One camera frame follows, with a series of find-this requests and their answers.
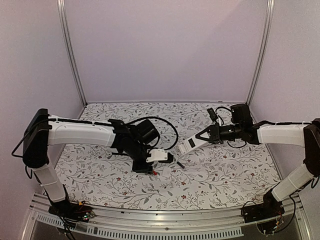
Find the patterned table surface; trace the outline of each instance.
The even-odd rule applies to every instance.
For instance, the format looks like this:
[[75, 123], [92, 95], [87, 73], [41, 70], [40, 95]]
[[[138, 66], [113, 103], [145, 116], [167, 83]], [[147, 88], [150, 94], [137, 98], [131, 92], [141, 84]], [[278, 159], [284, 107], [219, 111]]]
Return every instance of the patterned table surface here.
[[[94, 103], [81, 119], [129, 122], [145, 116], [170, 121], [179, 132], [180, 142], [212, 124], [208, 108], [230, 107], [213, 103]], [[225, 124], [230, 113], [218, 110]], [[151, 120], [161, 134], [159, 147], [169, 147], [174, 131], [166, 124]], [[243, 143], [232, 142], [234, 146]], [[176, 145], [170, 152], [176, 163], [155, 163], [158, 175], [131, 171], [132, 160], [111, 155], [107, 147], [67, 144], [56, 166], [59, 179], [73, 201], [92, 205], [143, 210], [199, 210], [259, 202], [263, 194], [280, 181], [275, 165], [264, 145], [247, 144], [232, 148], [226, 143], [208, 144], [182, 156]], [[162, 172], [170, 171], [169, 176]]]

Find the aluminum frame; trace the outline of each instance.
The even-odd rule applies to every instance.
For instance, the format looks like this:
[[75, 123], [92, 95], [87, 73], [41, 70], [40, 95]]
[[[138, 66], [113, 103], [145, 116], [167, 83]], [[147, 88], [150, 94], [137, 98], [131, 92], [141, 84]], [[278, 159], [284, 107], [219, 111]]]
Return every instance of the aluminum frame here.
[[58, 5], [58, 12], [60, 17], [62, 33], [63, 33], [63, 39], [64, 39], [65, 48], [66, 48], [66, 52], [68, 55], [68, 59], [69, 59], [69, 63], [70, 63], [70, 67], [73, 75], [73, 80], [75, 83], [76, 90], [79, 94], [81, 103], [85, 107], [88, 103], [86, 100], [83, 85], [80, 80], [76, 58], [75, 58], [74, 50], [71, 43], [71, 37], [70, 37], [68, 21], [67, 21], [67, 13], [66, 13], [66, 7], [65, 7], [65, 0], [57, 0], [57, 5]]
[[266, 54], [267, 43], [268, 43], [271, 24], [272, 24], [272, 18], [273, 18], [273, 14], [274, 14], [274, 6], [275, 6], [275, 0], [268, 0], [267, 7], [266, 7], [263, 34], [262, 34], [262, 41], [261, 41], [261, 45], [260, 45], [260, 51], [259, 51], [258, 59], [256, 61], [249, 93], [246, 98], [246, 103], [248, 105], [251, 104], [253, 97], [255, 95], [260, 72], [261, 72], [261, 69], [263, 66], [263, 61], [264, 61], [265, 54]]

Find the cable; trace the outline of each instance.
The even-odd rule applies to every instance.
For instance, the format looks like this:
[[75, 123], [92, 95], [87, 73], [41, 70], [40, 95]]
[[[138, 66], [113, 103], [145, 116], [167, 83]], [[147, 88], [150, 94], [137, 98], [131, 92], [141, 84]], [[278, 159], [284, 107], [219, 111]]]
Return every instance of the cable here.
[[217, 113], [217, 110], [219, 110], [219, 109], [227, 110], [227, 111], [229, 111], [230, 113], [232, 113], [232, 112], [231, 112], [231, 110], [230, 110], [229, 108], [227, 108], [227, 107], [225, 107], [225, 106], [218, 106], [218, 107], [215, 109], [215, 114], [218, 116], [218, 118], [220, 118], [220, 120], [221, 120], [221, 126], [223, 126], [223, 125], [225, 124], [225, 121], [224, 121], [224, 120], [222, 119], [222, 117], [220, 117], [219, 114]]
[[254, 124], [253, 128], [259, 128], [262, 125], [269, 124], [269, 125], [310, 125], [311, 122], [293, 122], [293, 121], [284, 121], [284, 122], [271, 122], [267, 120], [260, 121], [256, 124]]
[[38, 121], [35, 125], [33, 125], [29, 131], [25, 132], [24, 133], [24, 136], [23, 138], [19, 141], [19, 143], [15, 146], [15, 148], [13, 149], [13, 151], [11, 152], [11, 156], [12, 157], [15, 157], [15, 158], [23, 158], [23, 156], [21, 155], [16, 155], [15, 152], [17, 151], [17, 149], [20, 147], [20, 145], [23, 143], [23, 141], [27, 138], [27, 136], [29, 135], [29, 133], [31, 131], [33, 131], [39, 124], [42, 124], [42, 123], [45, 123], [45, 122], [48, 122], [48, 121], [55, 121], [55, 119], [53, 118], [49, 118], [49, 119], [44, 119], [44, 120], [41, 120], [41, 121]]
[[76, 240], [76, 238], [75, 238], [75, 236], [72, 234], [72, 232], [71, 232], [68, 224], [66, 223], [64, 217], [61, 217], [61, 216], [58, 214], [58, 212], [56, 211], [56, 209], [55, 209], [54, 207], [52, 207], [52, 209], [55, 211], [56, 215], [57, 215], [57, 216], [60, 218], [60, 220], [62, 221], [64, 230], [65, 230], [66, 232], [68, 232], [68, 233], [65, 234], [65, 236], [66, 236], [69, 240]]
[[227, 111], [229, 111], [230, 113], [232, 113], [232, 111], [231, 111], [229, 108], [225, 107], [225, 106], [218, 106], [218, 107], [215, 109], [215, 111], [217, 112], [217, 110], [219, 110], [219, 109], [224, 109], [224, 110], [227, 110]]
[[312, 179], [312, 182], [311, 182], [311, 188], [312, 189], [314, 189], [317, 186], [317, 184], [319, 182], [319, 178], [320, 178], [320, 175], [316, 178], [316, 181], [315, 181], [315, 178]]
[[29, 179], [32, 179], [32, 173], [33, 173], [34, 171], [32, 171], [32, 169], [31, 169], [30, 174], [29, 174], [29, 173], [28, 173], [28, 167], [27, 167], [27, 166], [25, 166], [24, 170], [25, 170], [25, 173], [26, 173], [26, 175], [28, 176], [28, 178], [29, 178]]
[[245, 146], [247, 145], [247, 142], [246, 142], [246, 141], [244, 142], [244, 145], [242, 145], [242, 146], [232, 146], [229, 142], [230, 142], [230, 141], [228, 140], [228, 141], [227, 141], [228, 145], [229, 145], [231, 148], [233, 148], [233, 149], [241, 149], [241, 148], [243, 148], [243, 147], [245, 147]]
[[292, 198], [292, 194], [289, 196], [289, 198], [293, 201], [293, 205], [294, 205], [292, 217], [291, 217], [289, 223], [285, 227], [281, 228], [279, 231], [275, 231], [274, 233], [279, 233], [279, 232], [282, 232], [283, 230], [285, 230], [290, 225], [290, 223], [293, 221], [293, 219], [295, 218], [295, 215], [296, 215], [296, 202]]
[[174, 133], [175, 133], [175, 141], [174, 141], [174, 143], [173, 143], [170, 147], [165, 148], [164, 150], [170, 150], [170, 149], [172, 149], [172, 148], [177, 144], [177, 142], [178, 142], [178, 140], [179, 140], [179, 133], [178, 133], [177, 129], [175, 128], [175, 126], [174, 126], [171, 122], [169, 122], [169, 121], [167, 121], [167, 120], [165, 120], [165, 119], [163, 119], [163, 118], [161, 118], [161, 117], [158, 117], [158, 116], [145, 116], [145, 117], [141, 117], [141, 118], [138, 118], [138, 119], [136, 119], [136, 120], [133, 120], [133, 121], [131, 121], [131, 122], [128, 122], [128, 123], [126, 123], [125, 125], [134, 124], [134, 123], [136, 123], [136, 122], [140, 122], [140, 121], [145, 120], [145, 119], [157, 119], [157, 120], [163, 121], [163, 122], [165, 122], [166, 124], [168, 124], [168, 125], [173, 129], [173, 131], [174, 131]]
[[159, 141], [160, 141], [160, 137], [158, 136], [157, 140], [156, 140], [156, 143], [154, 145], [152, 145], [150, 148], [154, 149], [158, 145]]

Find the white wall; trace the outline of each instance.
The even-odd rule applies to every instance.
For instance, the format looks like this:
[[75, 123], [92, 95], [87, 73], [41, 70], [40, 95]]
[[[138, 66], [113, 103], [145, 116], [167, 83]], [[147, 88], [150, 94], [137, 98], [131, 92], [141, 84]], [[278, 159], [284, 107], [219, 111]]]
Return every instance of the white wall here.
[[[258, 121], [320, 118], [320, 2], [277, 0], [251, 110]], [[304, 149], [273, 145], [286, 177], [304, 159]], [[314, 239], [320, 236], [320, 187], [300, 194]]]
[[68, 0], [65, 6], [88, 102], [245, 101], [266, 0]]
[[[17, 240], [37, 188], [10, 153], [39, 108], [77, 117], [82, 106], [56, 0], [0, 1], [0, 239]], [[52, 151], [57, 157], [59, 148]]]

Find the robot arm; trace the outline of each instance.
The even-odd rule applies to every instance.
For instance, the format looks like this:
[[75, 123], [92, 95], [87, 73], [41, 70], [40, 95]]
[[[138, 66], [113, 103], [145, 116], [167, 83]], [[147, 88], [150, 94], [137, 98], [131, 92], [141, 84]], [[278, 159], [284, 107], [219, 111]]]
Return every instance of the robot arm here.
[[[93, 144], [113, 148], [117, 154], [132, 158], [134, 172], [151, 174], [154, 161], [171, 163], [174, 159], [166, 150], [149, 145], [159, 137], [148, 119], [137, 125], [115, 119], [109, 119], [108, 123], [92, 122], [49, 115], [47, 109], [40, 109], [24, 133], [22, 160], [44, 187], [51, 214], [76, 222], [88, 221], [94, 216], [92, 208], [69, 201], [64, 185], [49, 163], [48, 145]], [[19, 144], [12, 152], [15, 157], [19, 157], [14, 154], [18, 147]]]
[[209, 142], [222, 144], [224, 141], [242, 139], [250, 144], [289, 144], [305, 149], [303, 163], [263, 196], [263, 203], [245, 206], [242, 215], [245, 222], [254, 222], [283, 214], [282, 201], [308, 185], [320, 176], [320, 118], [312, 122], [262, 121], [253, 124], [246, 104], [231, 106], [231, 125], [221, 126], [213, 109], [208, 109], [215, 121], [204, 130], [183, 141], [179, 145], [182, 154], [187, 154]]

